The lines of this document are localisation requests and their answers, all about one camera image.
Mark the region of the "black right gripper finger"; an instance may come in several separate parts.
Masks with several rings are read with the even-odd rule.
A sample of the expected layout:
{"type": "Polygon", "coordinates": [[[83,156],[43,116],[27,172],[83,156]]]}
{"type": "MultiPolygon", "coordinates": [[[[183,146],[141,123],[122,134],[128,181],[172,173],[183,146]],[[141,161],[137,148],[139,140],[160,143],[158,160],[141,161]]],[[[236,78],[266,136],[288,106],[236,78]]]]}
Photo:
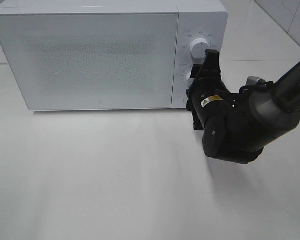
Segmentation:
{"type": "Polygon", "coordinates": [[[198,78],[210,78],[221,80],[220,53],[217,50],[207,49],[205,60],[198,73],[198,78]]]}
{"type": "Polygon", "coordinates": [[[190,78],[196,78],[197,75],[200,73],[201,68],[202,68],[201,64],[194,64],[191,69],[190,78]]]}

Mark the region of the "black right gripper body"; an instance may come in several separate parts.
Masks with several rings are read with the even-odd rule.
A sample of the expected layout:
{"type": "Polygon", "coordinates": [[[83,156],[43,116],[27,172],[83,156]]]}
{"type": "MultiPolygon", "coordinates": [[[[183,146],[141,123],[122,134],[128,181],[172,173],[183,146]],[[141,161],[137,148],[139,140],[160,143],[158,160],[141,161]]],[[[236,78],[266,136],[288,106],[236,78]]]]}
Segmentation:
{"type": "Polygon", "coordinates": [[[227,131],[229,115],[236,107],[235,94],[223,83],[221,76],[192,74],[186,90],[186,108],[191,112],[195,131],[227,131]]]}

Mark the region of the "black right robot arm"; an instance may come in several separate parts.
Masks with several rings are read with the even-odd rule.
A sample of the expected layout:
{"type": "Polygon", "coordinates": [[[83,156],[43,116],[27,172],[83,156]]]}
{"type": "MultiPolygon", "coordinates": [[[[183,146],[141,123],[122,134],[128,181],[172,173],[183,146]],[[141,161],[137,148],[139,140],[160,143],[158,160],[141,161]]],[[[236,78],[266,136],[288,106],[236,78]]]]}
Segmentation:
{"type": "Polygon", "coordinates": [[[300,62],[277,82],[250,76],[238,93],[221,77],[217,50],[207,50],[203,64],[192,67],[186,108],[193,128],[203,131],[208,157],[248,164],[264,147],[295,129],[300,122],[300,62]]]}

